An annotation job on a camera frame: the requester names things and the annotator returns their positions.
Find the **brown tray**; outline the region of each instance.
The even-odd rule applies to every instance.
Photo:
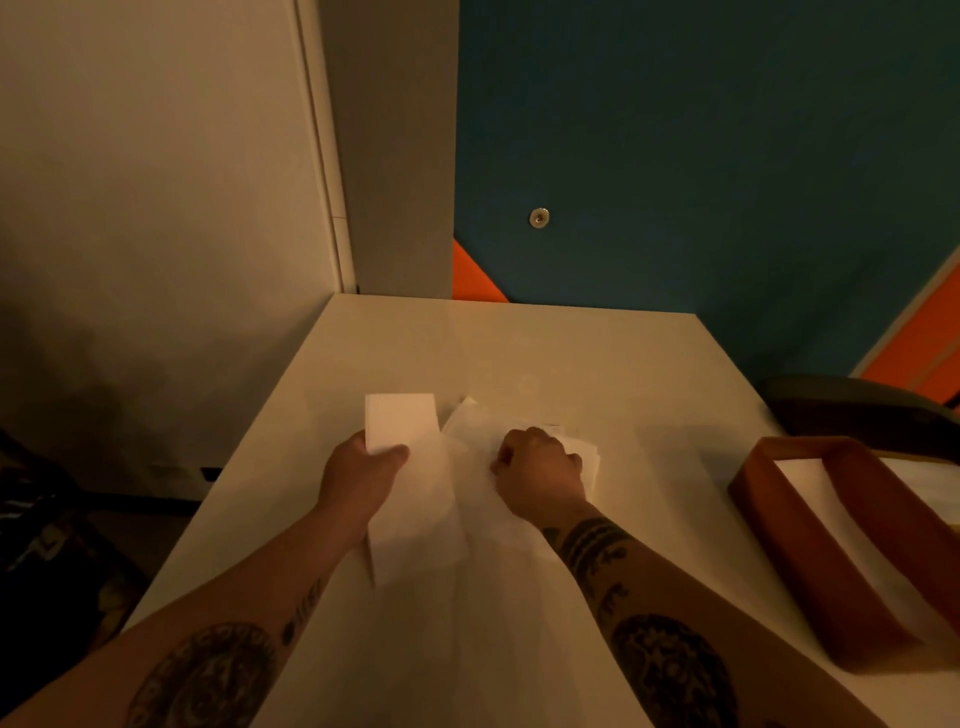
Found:
[[[729,493],[830,659],[850,672],[945,667],[853,565],[776,460],[820,458],[876,548],[960,634],[960,539],[869,449],[847,437],[767,437]]]

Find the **white table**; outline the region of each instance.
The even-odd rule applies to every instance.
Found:
[[[836,668],[723,489],[779,431],[692,315],[336,296],[132,621],[235,564],[316,498],[370,392],[465,396],[596,443],[596,504],[836,676],[892,728],[956,725],[956,673]],[[562,565],[471,540],[455,569],[383,591],[356,551],[256,725],[647,725]]]

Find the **white wall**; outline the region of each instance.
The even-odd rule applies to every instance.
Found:
[[[0,426],[196,495],[340,287],[294,3],[0,3]]]

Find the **floor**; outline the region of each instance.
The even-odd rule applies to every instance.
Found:
[[[87,520],[150,579],[156,576],[190,523],[189,516],[98,511]]]

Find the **fingers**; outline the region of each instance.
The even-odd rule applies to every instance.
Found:
[[[347,437],[344,445],[349,445],[352,448],[360,449],[361,452],[367,451],[367,430],[362,429],[359,432],[354,432],[352,435]]]
[[[503,442],[500,444],[500,450],[496,454],[496,459],[490,463],[490,470],[494,475],[500,475],[505,469],[510,467],[514,460],[516,451],[528,447],[534,443],[552,444],[560,446],[563,450],[563,443],[556,437],[551,437],[539,427],[528,427],[527,429],[512,429],[508,432]],[[577,466],[578,472],[583,468],[583,461],[580,455],[571,456],[571,461]]]
[[[410,459],[410,448],[405,445],[394,445],[390,449],[385,449],[371,457],[382,467],[396,474]]]

